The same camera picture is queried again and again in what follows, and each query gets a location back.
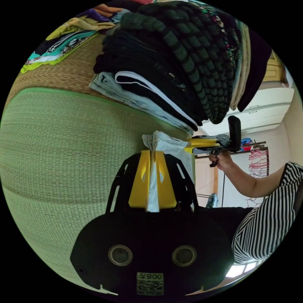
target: purple fabric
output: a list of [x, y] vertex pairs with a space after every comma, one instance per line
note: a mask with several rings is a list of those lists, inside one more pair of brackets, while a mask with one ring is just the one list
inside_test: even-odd
[[76, 16], [77, 17], [81, 17], [81, 16], [88, 16], [89, 18], [92, 18], [98, 22], [109, 22], [109, 18], [101, 16], [99, 13], [97, 13], [94, 9], [88, 9], [85, 12], [78, 14]]

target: hand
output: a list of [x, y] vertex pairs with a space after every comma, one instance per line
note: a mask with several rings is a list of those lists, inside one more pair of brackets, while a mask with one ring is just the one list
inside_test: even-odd
[[217, 157], [210, 154], [209, 160], [211, 162], [217, 162], [217, 167], [223, 171], [233, 164], [233, 160], [227, 150], [222, 150]]

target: black handle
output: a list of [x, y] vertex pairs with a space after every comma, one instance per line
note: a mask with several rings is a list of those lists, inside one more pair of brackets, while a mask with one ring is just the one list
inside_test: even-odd
[[238, 151], [241, 148], [241, 121], [236, 116], [228, 117], [230, 150]]

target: window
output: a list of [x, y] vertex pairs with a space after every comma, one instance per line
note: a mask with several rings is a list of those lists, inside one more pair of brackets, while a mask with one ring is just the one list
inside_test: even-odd
[[256, 260], [254, 262], [250, 262], [250, 263], [242, 264], [242, 265], [235, 264], [230, 268], [226, 277], [227, 278], [235, 278], [239, 275], [242, 275], [245, 272], [249, 272], [250, 270], [253, 270], [257, 266], [259, 266], [262, 262], [263, 262], [263, 260], [259, 260], [259, 261]]

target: folded clothes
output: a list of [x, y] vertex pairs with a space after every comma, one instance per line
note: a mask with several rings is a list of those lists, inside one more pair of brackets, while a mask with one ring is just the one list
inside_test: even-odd
[[207, 117], [222, 122], [233, 92], [233, 66], [220, 29], [196, 5], [183, 1], [143, 5], [127, 13], [121, 28], [156, 31], [172, 49]]
[[228, 49], [235, 74], [242, 52], [241, 31], [238, 20], [211, 5], [200, 3], [198, 6], [221, 29], [222, 39]]
[[60, 58], [61, 56], [63, 56], [63, 54], [59, 54], [59, 55], [54, 55], [54, 56], [40, 56], [31, 60], [27, 60], [25, 62], [25, 64], [33, 64], [33, 63], [37, 63], [37, 62], [46, 62], [46, 61], [55, 61], [58, 58]]
[[96, 37], [97, 35], [99, 35], [99, 33], [96, 33], [92, 36], [89, 37], [85, 37], [82, 39], [79, 39], [74, 45], [72, 46], [66, 46], [63, 50], [62, 50], [62, 56], [60, 56], [59, 58], [57, 58], [56, 60], [53, 61], [45, 61], [45, 62], [34, 62], [32, 64], [24, 64], [23, 67], [21, 68], [20, 72], [22, 74], [26, 73], [28, 70], [33, 70], [36, 69], [37, 67], [44, 65], [44, 64], [50, 64], [50, 65], [55, 65], [59, 62], [61, 62], [64, 58], [66, 58], [68, 55], [70, 55], [73, 51], [75, 51], [77, 48], [79, 48], [81, 45], [83, 45], [84, 43], [86, 43], [87, 41], [89, 41], [90, 39]]
[[236, 82], [233, 96], [229, 107], [232, 110], [235, 110], [238, 106], [238, 103], [244, 94], [247, 78], [250, 72], [250, 63], [251, 63], [251, 44], [249, 36], [249, 28], [246, 24], [241, 26], [242, 32], [242, 44], [243, 44], [243, 53], [242, 53], [242, 62], [241, 62], [241, 71], [238, 81]]
[[[242, 22], [238, 21], [240, 35], [241, 35], [242, 24], [243, 24]], [[240, 78], [242, 59], [243, 59], [243, 51], [244, 51], [243, 50], [242, 36], [241, 36], [240, 40], [241, 40], [241, 51], [238, 53], [238, 59], [235, 61], [235, 63], [236, 63], [236, 73], [235, 73], [235, 76], [234, 76], [234, 91], [235, 91], [236, 84], [237, 84], [237, 82]]]
[[75, 25], [69, 25], [67, 22], [65, 22], [64, 24], [62, 24], [61, 26], [59, 26], [58, 28], [56, 28], [51, 34], [49, 34], [45, 40], [52, 40], [55, 38], [59, 38], [62, 35], [65, 34], [69, 34], [69, 33], [75, 33], [75, 32], [79, 32], [82, 31], [82, 28], [79, 28]]
[[[142, 61], [140, 54], [136, 54], [134, 56], [134, 53], [128, 53], [125, 49], [122, 49], [120, 51], [117, 51], [117, 53], [111, 52], [105, 52], [102, 55], [97, 56], [96, 58], [96, 64], [94, 66], [94, 72], [96, 74], [99, 74], [103, 71], [106, 72], [112, 72], [116, 73], [121, 70], [129, 69], [130, 71], [136, 72], [138, 74], [146, 75], [153, 74], [154, 76], [161, 77], [160, 73], [157, 73], [157, 70], [149, 71], [147, 66], [149, 68], [152, 68], [151, 66], [147, 65], [147, 62], [145, 62], [145, 66], [142, 66]], [[164, 83], [166, 85], [169, 85], [169, 82], [164, 79]], [[157, 98], [157, 95], [155, 94], [155, 98], [153, 96], [146, 96], [150, 98], [153, 102], [155, 102], [158, 106], [160, 106], [164, 111], [167, 113], [173, 115], [177, 119], [185, 122], [187, 125], [189, 125], [191, 128], [193, 128], [196, 131], [196, 124], [193, 124], [188, 119], [186, 119], [184, 116], [182, 116], [180, 113], [178, 113], [171, 105], [169, 105], [166, 101], [164, 101], [162, 98]], [[182, 110], [186, 112], [187, 108], [183, 104], [177, 104], [179, 107], [182, 107]]]
[[272, 48], [252, 29], [249, 29], [251, 59], [245, 91], [238, 103], [238, 110], [243, 111], [258, 91], [267, 69]]
[[122, 9], [121, 12], [116, 13], [115, 15], [113, 15], [110, 18], [110, 22], [112, 23], [120, 23], [121, 17], [125, 14], [125, 13], [130, 13], [130, 11], [128, 9]]
[[117, 29], [120, 28], [120, 23], [117, 23], [114, 27], [106, 30], [106, 32], [104, 33], [104, 35], [106, 36], [111, 36]]
[[172, 60], [170, 53], [165, 52], [165, 46], [159, 47], [160, 43], [158, 40], [158, 48], [151, 47], [139, 39], [136, 32], [119, 29], [103, 40], [104, 54], [96, 58], [94, 71], [98, 74], [102, 71], [115, 73], [130, 70], [140, 74], [202, 125], [201, 121], [207, 116], [199, 99], [184, 72]]
[[194, 183], [193, 154], [184, 151], [184, 147], [188, 146], [188, 142], [172, 138], [163, 132], [155, 131], [152, 135], [143, 135], [142, 139], [144, 145], [151, 150], [150, 185], [147, 210], [150, 212], [159, 212], [155, 151], [162, 151], [164, 154], [171, 154], [180, 159]]
[[130, 71], [120, 71], [117, 72], [115, 75], [115, 81], [117, 83], [127, 83], [127, 84], [133, 84], [136, 83], [146, 89], [149, 89], [150, 91], [154, 92], [158, 96], [160, 96], [165, 102], [167, 102], [173, 109], [175, 109], [179, 114], [181, 114], [183, 117], [188, 119], [191, 123], [195, 124], [197, 127], [196, 122], [189, 117], [179, 106], [177, 106], [173, 101], [171, 101], [165, 94], [163, 94], [162, 91], [160, 91], [155, 85], [153, 85], [151, 82], [146, 80], [144, 77]]
[[[140, 53], [145, 53], [149, 58], [154, 59], [158, 63], [158, 71], [163, 70], [163, 68], [160, 68], [159, 65], [166, 66], [165, 73], [167, 74], [167, 76], [170, 76], [173, 79], [170, 80], [171, 83], [177, 86], [178, 88], [181, 88], [182, 90], [181, 93], [179, 93], [180, 91], [178, 91], [178, 96], [176, 98], [183, 99], [183, 102], [186, 104], [186, 107], [195, 113], [195, 116], [197, 118], [194, 118], [194, 120], [199, 125], [202, 125], [201, 121], [207, 120], [207, 115], [205, 114], [200, 100], [194, 91], [192, 83], [190, 82], [187, 75], [184, 73], [181, 64], [175, 59], [175, 55], [172, 50], [163, 41], [162, 37], [156, 32], [135, 30], [128, 30], [127, 32], [128, 35], [132, 37], [132, 39], [136, 40], [137, 43], [142, 43], [142, 49], [140, 50]], [[154, 51], [147, 52], [148, 48], [152, 48]], [[166, 90], [165, 87], [165, 82], [162, 82], [161, 86], [159, 86], [159, 88], [161, 88], [163, 91]]]
[[113, 73], [102, 72], [96, 74], [92, 79], [91, 83], [89, 84], [89, 87], [93, 90], [100, 92], [106, 97], [110, 97], [132, 108], [148, 113], [162, 121], [165, 121], [193, 135], [192, 128], [190, 128], [182, 121], [176, 119], [174, 116], [165, 112], [152, 100], [138, 96], [132, 92], [123, 90], [121, 85], [116, 83]]
[[99, 31], [102, 29], [108, 29], [115, 26], [114, 23], [112, 22], [99, 23], [96, 20], [88, 18], [86, 16], [82, 16], [79, 18], [72, 18], [68, 21], [68, 24], [90, 31]]
[[59, 38], [52, 40], [45, 40], [41, 45], [30, 55], [28, 60], [40, 58], [41, 56], [57, 56], [62, 53], [62, 50], [68, 46], [73, 45], [79, 39], [90, 37], [96, 34], [97, 31], [82, 30], [75, 33], [65, 34]]
[[82, 17], [82, 16], [87, 16], [93, 20], [96, 20], [97, 22], [109, 22], [109, 18], [108, 17], [104, 17], [102, 15], [100, 15], [96, 10], [94, 9], [87, 9], [86, 11], [84, 11], [81, 14], [76, 15], [75, 17]]

